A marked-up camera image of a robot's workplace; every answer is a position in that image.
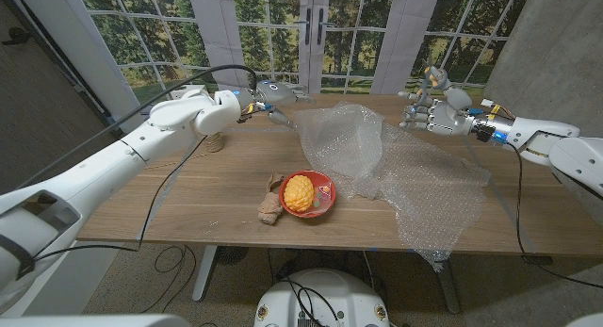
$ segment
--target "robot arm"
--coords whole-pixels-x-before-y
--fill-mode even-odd
[[[400,92],[399,96],[417,100],[404,109],[400,127],[426,129],[439,135],[475,133],[481,141],[503,143],[503,149],[512,149],[507,146],[512,145],[528,161],[555,167],[603,195],[603,139],[579,138],[579,129],[567,123],[502,115],[501,106],[494,105],[489,113],[470,108],[471,98],[451,86],[445,71],[431,66],[425,69],[425,75],[425,81],[444,90],[447,100],[426,96],[425,86],[417,94]],[[488,100],[482,103],[492,104]]]
[[[185,149],[198,135],[244,122],[256,111],[275,112],[275,106],[311,100],[288,85],[262,83],[258,90],[217,91],[213,99],[206,91],[192,90],[177,101],[162,102],[132,133],[66,172],[1,195],[0,311],[60,254],[38,261],[36,256],[69,247],[96,209],[149,163]],[[291,125],[278,114],[282,124]]]

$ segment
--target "red bowl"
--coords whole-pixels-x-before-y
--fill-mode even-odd
[[[296,212],[294,210],[289,209],[286,206],[285,200],[283,198],[283,194],[285,193],[286,184],[289,182],[291,177],[296,175],[303,175],[310,179],[312,185],[314,186],[314,201],[313,204],[310,205],[308,209],[302,212]],[[315,218],[324,214],[335,202],[335,184],[331,181],[331,178],[322,172],[316,171],[300,171],[294,172],[290,174],[285,181],[281,184],[281,189],[279,190],[279,200],[281,200],[281,205],[283,208],[289,213],[300,217],[300,218]]]

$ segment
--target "plastic bubble wrap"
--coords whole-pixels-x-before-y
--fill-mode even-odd
[[[399,238],[436,271],[463,230],[480,216],[490,172],[387,123],[365,106],[295,113],[301,147],[312,168],[337,192],[387,201]]]

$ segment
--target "yellow fruit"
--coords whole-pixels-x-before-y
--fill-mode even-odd
[[[286,206],[289,209],[302,212],[312,205],[314,200],[314,186],[309,178],[303,175],[291,177],[283,194]]]

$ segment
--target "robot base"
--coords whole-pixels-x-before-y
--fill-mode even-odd
[[[379,295],[364,282],[339,270],[302,270],[289,276],[292,282],[320,293],[345,327],[387,327],[389,319]],[[315,293],[308,291],[314,318],[324,326],[338,326],[327,304]],[[300,299],[307,310],[310,301],[304,291]],[[289,282],[272,286],[262,297],[255,312],[255,327],[316,326],[300,308]]]

